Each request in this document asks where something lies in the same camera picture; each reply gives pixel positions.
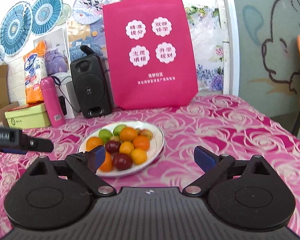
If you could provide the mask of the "small orange tangerine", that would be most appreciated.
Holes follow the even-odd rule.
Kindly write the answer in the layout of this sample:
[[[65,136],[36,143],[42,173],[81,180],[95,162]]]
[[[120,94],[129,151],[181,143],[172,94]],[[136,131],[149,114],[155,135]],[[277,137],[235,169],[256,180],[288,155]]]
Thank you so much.
[[[127,154],[128,156],[134,151],[134,145],[130,141],[124,141],[121,143],[119,153]]]

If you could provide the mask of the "bedding poster right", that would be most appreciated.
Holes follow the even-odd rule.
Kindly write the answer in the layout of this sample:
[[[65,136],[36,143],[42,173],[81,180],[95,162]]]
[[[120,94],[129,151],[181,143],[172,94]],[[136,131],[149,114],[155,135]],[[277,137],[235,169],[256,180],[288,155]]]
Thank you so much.
[[[90,25],[82,25],[76,21],[69,21],[66,30],[70,61],[86,56],[86,53],[80,49],[82,45],[88,46],[104,59],[107,57],[103,19]]]

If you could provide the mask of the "blue paper fan left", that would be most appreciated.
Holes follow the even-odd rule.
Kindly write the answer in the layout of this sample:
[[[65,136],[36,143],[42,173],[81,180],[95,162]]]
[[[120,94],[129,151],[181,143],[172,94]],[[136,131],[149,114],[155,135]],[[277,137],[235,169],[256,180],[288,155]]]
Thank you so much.
[[[32,8],[27,2],[19,2],[7,12],[0,27],[0,45],[7,56],[21,51],[29,38],[32,24]]]

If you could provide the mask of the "pink rose tablecloth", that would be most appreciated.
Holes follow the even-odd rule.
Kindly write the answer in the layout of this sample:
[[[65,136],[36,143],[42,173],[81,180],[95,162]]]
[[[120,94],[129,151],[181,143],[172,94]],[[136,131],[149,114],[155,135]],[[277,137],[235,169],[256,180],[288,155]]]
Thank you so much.
[[[189,185],[202,175],[193,158],[198,145],[215,154],[229,154],[242,160],[258,154],[293,192],[296,208],[289,227],[300,236],[300,140],[239,97],[197,96],[180,108],[115,110],[94,119],[78,116],[59,128],[30,129],[28,134],[50,139],[55,146],[50,159],[61,160],[75,153],[85,138],[98,129],[127,121],[159,127],[165,143],[157,159],[144,170],[110,179],[109,183],[117,189]]]

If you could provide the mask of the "orange bottom large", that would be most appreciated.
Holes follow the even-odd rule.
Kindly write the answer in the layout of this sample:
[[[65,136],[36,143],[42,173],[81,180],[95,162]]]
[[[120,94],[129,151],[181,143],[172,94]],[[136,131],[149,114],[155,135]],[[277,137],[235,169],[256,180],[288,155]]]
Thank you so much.
[[[103,164],[99,167],[99,171],[101,172],[110,172],[113,170],[113,164],[112,164],[112,156],[110,153],[106,152],[106,157],[103,162]]]

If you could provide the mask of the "yellow green small fruit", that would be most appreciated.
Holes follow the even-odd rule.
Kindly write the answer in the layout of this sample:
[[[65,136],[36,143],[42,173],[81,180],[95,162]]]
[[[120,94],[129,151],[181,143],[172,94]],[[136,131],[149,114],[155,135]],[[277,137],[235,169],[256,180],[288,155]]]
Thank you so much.
[[[110,140],[110,141],[115,141],[115,142],[121,142],[119,136],[112,136],[109,140]]]

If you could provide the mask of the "large orange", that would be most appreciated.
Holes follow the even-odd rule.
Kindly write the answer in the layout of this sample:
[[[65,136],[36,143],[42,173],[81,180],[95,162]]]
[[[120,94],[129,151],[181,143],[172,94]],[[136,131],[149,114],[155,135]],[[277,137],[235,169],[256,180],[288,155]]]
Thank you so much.
[[[120,132],[121,141],[133,141],[138,136],[136,129],[132,127],[125,127]]]

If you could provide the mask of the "white painted paper fan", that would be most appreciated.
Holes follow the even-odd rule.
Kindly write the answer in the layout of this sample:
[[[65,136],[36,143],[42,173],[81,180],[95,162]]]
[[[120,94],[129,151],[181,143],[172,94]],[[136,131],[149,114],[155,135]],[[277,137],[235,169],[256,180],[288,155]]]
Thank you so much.
[[[103,17],[103,6],[107,0],[75,0],[72,7],[72,16],[82,25],[90,25]]]

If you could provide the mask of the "green apple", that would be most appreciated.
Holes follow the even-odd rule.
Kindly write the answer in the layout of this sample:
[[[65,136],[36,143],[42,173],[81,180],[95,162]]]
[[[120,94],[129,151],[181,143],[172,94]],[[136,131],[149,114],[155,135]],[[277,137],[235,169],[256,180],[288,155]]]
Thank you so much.
[[[120,125],[117,125],[114,129],[113,129],[113,135],[114,136],[119,136],[121,131],[126,128],[127,125],[125,124],[120,124]]]
[[[98,137],[103,141],[104,144],[106,144],[112,136],[112,132],[108,129],[102,129],[98,133]]]

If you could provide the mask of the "dark red plum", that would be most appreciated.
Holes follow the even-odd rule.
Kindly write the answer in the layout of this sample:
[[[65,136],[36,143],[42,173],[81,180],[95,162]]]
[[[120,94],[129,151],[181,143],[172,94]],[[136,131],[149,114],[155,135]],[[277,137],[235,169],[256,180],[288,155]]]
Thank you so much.
[[[112,163],[118,171],[128,170],[133,166],[132,158],[125,153],[115,154]]]

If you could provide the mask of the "red yellow apple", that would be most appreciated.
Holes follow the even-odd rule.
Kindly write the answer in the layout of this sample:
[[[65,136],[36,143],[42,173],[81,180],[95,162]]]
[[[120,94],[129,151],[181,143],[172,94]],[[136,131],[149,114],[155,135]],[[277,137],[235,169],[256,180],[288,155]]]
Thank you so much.
[[[142,129],[139,135],[147,137],[149,140],[153,139],[153,133],[149,129]]]

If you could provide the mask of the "magenta tote bag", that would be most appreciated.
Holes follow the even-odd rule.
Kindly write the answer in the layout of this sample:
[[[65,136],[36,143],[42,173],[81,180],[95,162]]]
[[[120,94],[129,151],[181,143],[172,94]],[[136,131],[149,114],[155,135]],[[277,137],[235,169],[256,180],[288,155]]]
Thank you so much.
[[[103,7],[110,85],[123,109],[180,107],[198,93],[182,0],[122,0]]]

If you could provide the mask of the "blue paper fan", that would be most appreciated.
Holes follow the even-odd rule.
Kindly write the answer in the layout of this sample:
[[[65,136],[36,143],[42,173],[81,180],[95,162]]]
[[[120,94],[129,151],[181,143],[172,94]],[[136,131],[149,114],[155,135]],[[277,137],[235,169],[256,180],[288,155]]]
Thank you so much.
[[[7,56],[21,51],[29,38],[32,24],[32,8],[27,2],[19,2],[7,12],[0,27],[0,45]]]
[[[35,35],[48,33],[56,25],[62,9],[62,0],[37,0],[32,6],[32,32]]]

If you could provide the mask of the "white box behind bottle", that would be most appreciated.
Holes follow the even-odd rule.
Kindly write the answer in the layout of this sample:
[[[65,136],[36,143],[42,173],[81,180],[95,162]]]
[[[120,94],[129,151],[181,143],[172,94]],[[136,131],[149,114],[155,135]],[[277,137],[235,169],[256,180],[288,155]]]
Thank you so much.
[[[64,118],[66,120],[74,119],[78,116],[81,109],[77,101],[71,75],[69,73],[64,75],[59,73],[55,77],[57,77],[55,87]]]

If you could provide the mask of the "black speaker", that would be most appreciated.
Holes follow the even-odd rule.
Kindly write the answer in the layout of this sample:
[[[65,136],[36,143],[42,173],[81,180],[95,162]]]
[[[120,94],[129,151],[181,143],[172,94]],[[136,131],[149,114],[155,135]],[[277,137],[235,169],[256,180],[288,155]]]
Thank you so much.
[[[108,115],[113,107],[102,60],[89,46],[80,49],[86,55],[72,61],[70,70],[81,112],[87,119]]]

